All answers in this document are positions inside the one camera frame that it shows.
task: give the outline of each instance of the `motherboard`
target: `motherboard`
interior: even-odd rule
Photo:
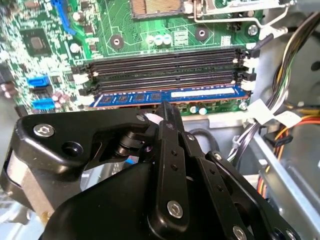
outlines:
[[[1,0],[0,84],[20,115],[139,107],[242,111],[261,0]]]

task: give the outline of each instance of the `blue sata port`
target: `blue sata port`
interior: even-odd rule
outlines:
[[[32,102],[34,109],[49,110],[55,108],[55,102],[51,98],[43,98]]]
[[[47,75],[35,76],[26,79],[29,86],[44,87],[50,84],[49,77]]]

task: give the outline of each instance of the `blue ram stick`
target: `blue ram stick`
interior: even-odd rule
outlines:
[[[90,105],[92,108],[139,106],[169,103],[217,101],[246,98],[248,95],[237,85],[216,85],[167,90],[102,94]]]

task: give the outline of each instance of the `black metal bracket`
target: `black metal bracket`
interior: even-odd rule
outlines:
[[[219,152],[201,151],[176,107],[163,102],[156,114],[159,124],[132,108],[23,117],[0,184],[46,213],[43,240],[300,239]],[[139,163],[81,192],[84,170],[128,155]],[[27,179],[13,179],[13,163]]]

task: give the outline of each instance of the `silver bolt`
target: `silver bolt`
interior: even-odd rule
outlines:
[[[187,136],[188,136],[188,139],[190,139],[191,141],[194,141],[194,140],[195,140],[195,137],[192,136],[191,134],[188,134]]]
[[[167,123],[166,126],[170,129],[174,129],[174,126],[171,123]]]
[[[220,154],[218,154],[218,153],[213,154],[213,156],[214,156],[215,159],[217,159],[218,161],[221,161],[221,160],[222,160],[222,157],[221,157]]]
[[[137,115],[136,115],[136,118],[139,119],[139,120],[142,121],[142,122],[145,121],[144,116],[142,116],[141,114],[137,114]]]
[[[184,211],[181,207],[181,205],[176,201],[169,201],[166,205],[166,208],[168,209],[171,216],[173,216],[176,219],[182,218]]]
[[[296,240],[295,235],[294,235],[291,231],[286,230],[285,232],[286,232],[286,234],[288,234],[288,236],[289,236],[289,238],[290,238],[291,240]]]
[[[259,31],[259,28],[258,28],[258,26],[257,25],[255,25],[255,24],[253,24],[253,25],[251,25],[249,28],[248,28],[248,34],[250,35],[250,36],[255,36],[255,35],[257,35],[258,34],[258,31]]]
[[[247,240],[247,236],[241,227],[233,226],[232,230],[233,230],[234,235],[236,236],[236,239]]]
[[[55,129],[49,124],[42,123],[36,125],[33,128],[33,132],[37,136],[48,138],[55,134]]]
[[[243,111],[247,110],[248,104],[245,101],[243,101],[242,103],[239,104],[239,108]]]

